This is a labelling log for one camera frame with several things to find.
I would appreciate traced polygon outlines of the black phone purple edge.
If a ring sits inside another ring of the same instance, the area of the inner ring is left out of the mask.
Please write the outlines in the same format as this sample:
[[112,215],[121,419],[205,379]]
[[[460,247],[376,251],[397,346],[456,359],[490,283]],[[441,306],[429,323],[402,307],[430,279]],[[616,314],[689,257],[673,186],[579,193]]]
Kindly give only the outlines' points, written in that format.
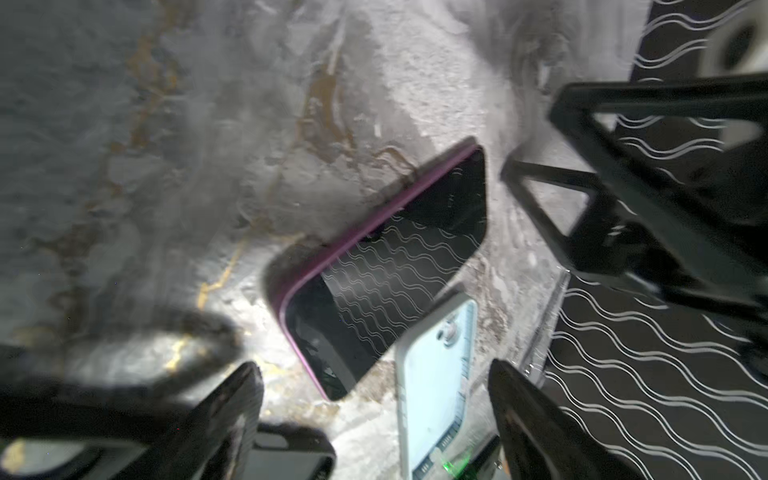
[[487,231],[473,139],[276,284],[268,301],[320,395],[346,397],[426,315]]

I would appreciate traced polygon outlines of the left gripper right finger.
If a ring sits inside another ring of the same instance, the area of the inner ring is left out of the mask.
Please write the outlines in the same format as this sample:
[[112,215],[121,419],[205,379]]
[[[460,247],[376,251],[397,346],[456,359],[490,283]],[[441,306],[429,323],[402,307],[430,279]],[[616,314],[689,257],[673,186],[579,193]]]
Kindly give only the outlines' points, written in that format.
[[488,393],[512,479],[639,479],[511,363],[490,364]]

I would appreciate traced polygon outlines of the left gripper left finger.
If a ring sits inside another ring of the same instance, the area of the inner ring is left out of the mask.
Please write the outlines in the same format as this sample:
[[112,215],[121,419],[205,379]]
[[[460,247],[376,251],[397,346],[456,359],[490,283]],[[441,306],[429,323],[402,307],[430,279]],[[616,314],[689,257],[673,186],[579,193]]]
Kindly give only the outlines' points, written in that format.
[[189,415],[125,466],[117,479],[240,479],[264,397],[261,370],[241,364]]

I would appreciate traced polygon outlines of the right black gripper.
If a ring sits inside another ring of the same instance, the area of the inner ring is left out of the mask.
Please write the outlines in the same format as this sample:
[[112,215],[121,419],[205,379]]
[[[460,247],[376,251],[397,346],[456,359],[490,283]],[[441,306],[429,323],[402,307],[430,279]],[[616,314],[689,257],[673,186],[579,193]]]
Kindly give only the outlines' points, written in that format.
[[[598,113],[713,117],[758,134],[679,185],[607,131]],[[589,281],[617,282],[625,274],[674,303],[733,317],[754,336],[745,351],[749,364],[766,371],[766,75],[572,83],[549,118],[597,175],[509,159],[501,180],[558,262]],[[654,239],[650,263],[631,267],[632,230],[612,193]]]

